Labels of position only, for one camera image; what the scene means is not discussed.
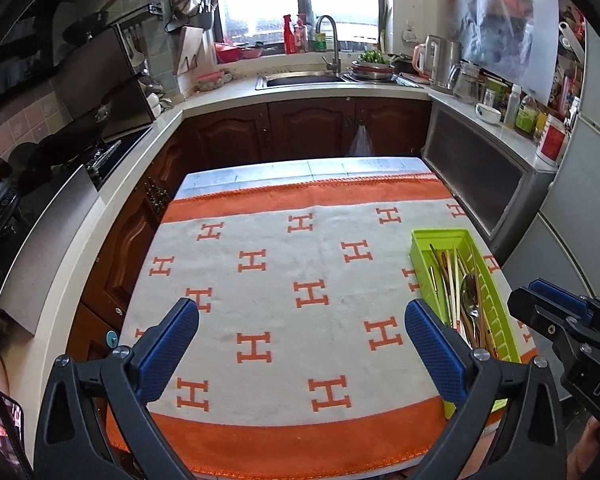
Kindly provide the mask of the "steel spoon wooden handle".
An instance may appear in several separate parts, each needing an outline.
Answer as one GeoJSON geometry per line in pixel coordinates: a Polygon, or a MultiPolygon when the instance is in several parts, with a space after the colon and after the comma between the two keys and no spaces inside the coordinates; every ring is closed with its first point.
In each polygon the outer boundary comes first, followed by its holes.
{"type": "Polygon", "coordinates": [[[464,276],[462,284],[460,284],[460,303],[468,317],[475,347],[485,348],[495,358],[496,351],[494,344],[490,341],[488,324],[486,324],[486,316],[480,304],[478,281],[475,274],[468,273],[464,276]]]}

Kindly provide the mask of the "light wooden chopstick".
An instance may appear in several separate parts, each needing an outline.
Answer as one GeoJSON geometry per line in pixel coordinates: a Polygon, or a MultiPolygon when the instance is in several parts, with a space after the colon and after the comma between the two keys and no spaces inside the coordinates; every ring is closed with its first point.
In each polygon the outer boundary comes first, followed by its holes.
{"type": "Polygon", "coordinates": [[[460,284],[458,284],[457,254],[455,249],[448,252],[448,271],[451,282],[454,325],[457,333],[460,333],[460,329],[462,328],[462,321],[460,320],[460,284]]]}

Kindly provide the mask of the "chrome kitchen faucet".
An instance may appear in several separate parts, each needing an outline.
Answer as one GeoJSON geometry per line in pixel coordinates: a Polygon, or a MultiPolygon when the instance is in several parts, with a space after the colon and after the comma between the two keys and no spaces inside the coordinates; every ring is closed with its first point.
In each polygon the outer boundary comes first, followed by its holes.
{"type": "Polygon", "coordinates": [[[331,58],[328,58],[326,55],[322,56],[326,70],[332,72],[335,76],[340,77],[342,75],[342,64],[338,29],[336,21],[332,16],[323,14],[316,19],[314,39],[316,50],[321,49],[323,52],[332,52],[331,58]],[[328,23],[327,28],[330,30],[330,34],[324,31],[324,22],[328,23]]]}

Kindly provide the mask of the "lime green utensil tray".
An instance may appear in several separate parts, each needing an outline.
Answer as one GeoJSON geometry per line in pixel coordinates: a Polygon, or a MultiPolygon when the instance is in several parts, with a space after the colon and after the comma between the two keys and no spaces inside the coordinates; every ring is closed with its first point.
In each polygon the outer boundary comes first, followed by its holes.
{"type": "MultiPolygon", "coordinates": [[[[468,273],[475,274],[477,277],[480,304],[486,316],[496,358],[519,363],[520,353],[505,304],[501,300],[498,286],[493,281],[486,263],[479,259],[478,245],[468,230],[414,229],[412,231],[410,258],[419,284],[420,296],[443,324],[455,330],[448,271],[448,252],[453,249],[457,254],[458,284],[462,284],[464,276],[468,273]]],[[[460,304],[460,320],[462,321],[460,338],[470,348],[477,349],[462,304],[460,304]]]]}

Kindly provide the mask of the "red white canister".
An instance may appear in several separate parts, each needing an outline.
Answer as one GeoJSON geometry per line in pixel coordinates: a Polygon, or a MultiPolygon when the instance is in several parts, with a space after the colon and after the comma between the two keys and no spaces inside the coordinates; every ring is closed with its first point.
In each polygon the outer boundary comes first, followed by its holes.
{"type": "Polygon", "coordinates": [[[536,156],[550,166],[557,166],[562,158],[567,138],[567,130],[564,123],[553,115],[548,115],[541,134],[540,143],[536,147],[536,156]]]}

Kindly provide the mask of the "orange white H-pattern cloth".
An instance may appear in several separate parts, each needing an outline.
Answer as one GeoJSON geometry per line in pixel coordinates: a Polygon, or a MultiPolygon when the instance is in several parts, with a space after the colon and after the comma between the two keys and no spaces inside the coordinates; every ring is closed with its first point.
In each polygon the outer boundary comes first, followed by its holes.
{"type": "Polygon", "coordinates": [[[140,269],[121,340],[183,297],[197,333],[154,421],[194,474],[353,479],[416,464],[444,404],[404,328],[413,299],[441,294],[439,252],[482,272],[504,359],[535,352],[507,313],[505,276],[429,171],[197,196],[182,188],[140,269]]]}

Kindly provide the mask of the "clear plastic bottle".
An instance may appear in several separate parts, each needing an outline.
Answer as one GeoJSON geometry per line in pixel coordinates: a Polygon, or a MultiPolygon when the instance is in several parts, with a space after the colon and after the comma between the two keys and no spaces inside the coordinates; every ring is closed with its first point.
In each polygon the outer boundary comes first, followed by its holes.
{"type": "Polygon", "coordinates": [[[521,88],[519,84],[513,84],[510,90],[506,111],[503,119],[503,126],[509,129],[515,128],[516,116],[521,101],[521,88]]]}

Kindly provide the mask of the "white bowl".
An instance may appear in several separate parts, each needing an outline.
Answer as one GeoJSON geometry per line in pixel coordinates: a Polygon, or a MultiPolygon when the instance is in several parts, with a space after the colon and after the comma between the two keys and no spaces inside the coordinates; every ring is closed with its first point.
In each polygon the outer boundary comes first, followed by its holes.
{"type": "Polygon", "coordinates": [[[475,105],[475,114],[478,119],[489,125],[497,125],[502,119],[502,114],[499,110],[484,103],[477,103],[475,105]]]}

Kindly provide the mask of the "gas stove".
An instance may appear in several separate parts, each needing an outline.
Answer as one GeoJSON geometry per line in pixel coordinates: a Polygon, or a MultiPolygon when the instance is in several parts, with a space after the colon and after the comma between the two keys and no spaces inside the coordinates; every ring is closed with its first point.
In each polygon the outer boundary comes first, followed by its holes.
{"type": "Polygon", "coordinates": [[[84,162],[84,168],[95,188],[101,188],[114,171],[114,166],[122,157],[121,152],[122,140],[118,139],[96,148],[93,156],[84,162]]]}

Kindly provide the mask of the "white plastic bag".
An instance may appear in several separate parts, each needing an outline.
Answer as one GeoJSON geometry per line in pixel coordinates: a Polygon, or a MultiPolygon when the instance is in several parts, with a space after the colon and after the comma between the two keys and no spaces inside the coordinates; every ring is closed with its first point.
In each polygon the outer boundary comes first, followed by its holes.
{"type": "Polygon", "coordinates": [[[367,133],[366,127],[359,125],[347,155],[352,157],[372,157],[373,154],[375,152],[372,138],[367,133]]]}

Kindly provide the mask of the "steel electric kettle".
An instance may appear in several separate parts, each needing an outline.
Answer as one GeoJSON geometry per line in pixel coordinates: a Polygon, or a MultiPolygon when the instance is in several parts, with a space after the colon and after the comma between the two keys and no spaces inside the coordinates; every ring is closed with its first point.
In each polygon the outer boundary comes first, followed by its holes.
{"type": "Polygon", "coordinates": [[[412,66],[419,76],[429,80],[431,88],[452,93],[460,73],[462,51],[459,41],[429,35],[414,47],[412,66]]]}

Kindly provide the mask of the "bowl of vegetables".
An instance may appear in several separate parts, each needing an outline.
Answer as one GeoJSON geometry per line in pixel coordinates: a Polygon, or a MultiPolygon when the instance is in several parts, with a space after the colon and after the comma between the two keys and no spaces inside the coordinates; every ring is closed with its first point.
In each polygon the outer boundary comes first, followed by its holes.
{"type": "Polygon", "coordinates": [[[350,71],[353,77],[361,80],[393,80],[393,67],[391,66],[391,62],[378,50],[362,52],[358,58],[351,63],[350,71]]]}

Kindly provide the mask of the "steel sink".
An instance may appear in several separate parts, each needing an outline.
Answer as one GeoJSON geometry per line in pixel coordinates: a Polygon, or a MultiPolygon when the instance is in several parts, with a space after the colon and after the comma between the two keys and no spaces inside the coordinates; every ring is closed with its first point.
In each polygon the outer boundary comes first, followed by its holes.
{"type": "Polygon", "coordinates": [[[342,84],[346,80],[329,72],[293,72],[260,76],[254,85],[256,90],[277,87],[305,86],[306,84],[342,84]]]}

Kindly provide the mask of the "red spray bottle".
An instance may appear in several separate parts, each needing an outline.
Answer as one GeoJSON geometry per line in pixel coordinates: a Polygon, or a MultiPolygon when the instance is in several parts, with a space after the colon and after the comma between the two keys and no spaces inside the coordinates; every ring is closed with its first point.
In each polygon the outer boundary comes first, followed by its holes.
{"type": "Polygon", "coordinates": [[[284,48],[286,55],[295,54],[296,40],[294,39],[294,26],[292,26],[291,15],[285,14],[284,20],[284,48]]]}

